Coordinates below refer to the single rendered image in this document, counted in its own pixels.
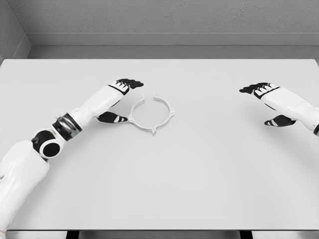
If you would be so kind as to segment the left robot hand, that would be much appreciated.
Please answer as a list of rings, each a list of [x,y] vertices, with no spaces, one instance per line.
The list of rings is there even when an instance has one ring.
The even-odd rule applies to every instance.
[[[97,93],[99,105],[94,109],[97,120],[104,123],[127,122],[127,117],[110,112],[108,109],[116,105],[130,90],[143,85],[140,81],[119,79],[99,90]]]

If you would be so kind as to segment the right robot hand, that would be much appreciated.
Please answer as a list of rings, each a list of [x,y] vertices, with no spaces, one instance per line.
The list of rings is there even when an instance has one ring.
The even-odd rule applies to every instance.
[[[298,101],[298,96],[283,87],[271,83],[257,83],[239,90],[261,100],[267,107],[280,113],[279,116],[264,122],[266,126],[286,127],[294,125],[297,121],[293,113],[293,101]]]

